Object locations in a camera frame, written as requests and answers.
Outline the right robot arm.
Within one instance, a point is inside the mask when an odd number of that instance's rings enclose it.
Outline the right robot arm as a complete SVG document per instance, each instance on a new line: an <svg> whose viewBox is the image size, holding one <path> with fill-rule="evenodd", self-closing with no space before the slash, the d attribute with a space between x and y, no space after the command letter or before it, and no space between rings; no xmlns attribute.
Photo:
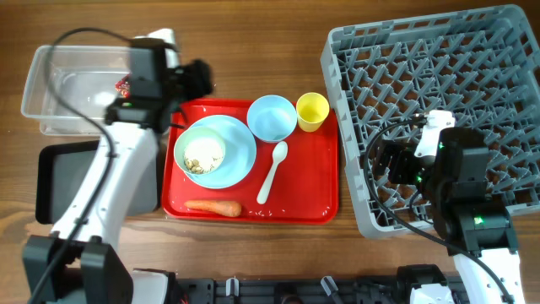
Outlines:
<svg viewBox="0 0 540 304"><path fill-rule="evenodd" d="M433 205L432 236L406 228L447 248L471 303L523 303L517 236L503 204L487 194L489 150L469 128L444 128L435 162L411 177Z"/></svg>

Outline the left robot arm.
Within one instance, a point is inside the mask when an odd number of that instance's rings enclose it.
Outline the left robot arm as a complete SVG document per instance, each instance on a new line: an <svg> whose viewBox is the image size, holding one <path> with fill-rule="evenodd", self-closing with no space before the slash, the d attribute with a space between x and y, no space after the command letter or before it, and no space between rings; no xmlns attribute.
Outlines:
<svg viewBox="0 0 540 304"><path fill-rule="evenodd" d="M136 188L159 151L159 137L180 103L212 92L211 69L200 59L169 67L176 46L159 38L128 40L128 96L106 107L103 122L76 109L54 84L59 105L100 133L94 159L69 208L49 236L31 236L24 268L32 303L67 301L131 303L135 285L116 252L122 223Z"/></svg>

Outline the yellow plastic cup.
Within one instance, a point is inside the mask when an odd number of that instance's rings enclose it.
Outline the yellow plastic cup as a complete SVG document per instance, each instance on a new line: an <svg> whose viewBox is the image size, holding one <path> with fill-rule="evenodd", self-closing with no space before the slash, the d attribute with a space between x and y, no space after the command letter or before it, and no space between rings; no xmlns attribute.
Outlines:
<svg viewBox="0 0 540 304"><path fill-rule="evenodd" d="M315 132L330 112L328 100L316 92L303 94L297 100L295 108L299 127L308 133Z"/></svg>

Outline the red snack wrapper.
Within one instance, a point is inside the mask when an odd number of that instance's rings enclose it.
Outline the red snack wrapper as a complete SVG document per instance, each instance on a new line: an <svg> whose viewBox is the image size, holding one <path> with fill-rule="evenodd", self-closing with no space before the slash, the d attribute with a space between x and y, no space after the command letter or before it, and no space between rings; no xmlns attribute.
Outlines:
<svg viewBox="0 0 540 304"><path fill-rule="evenodd" d="M115 89L122 97L127 98L130 92L129 76L126 75L117 81L115 84Z"/></svg>

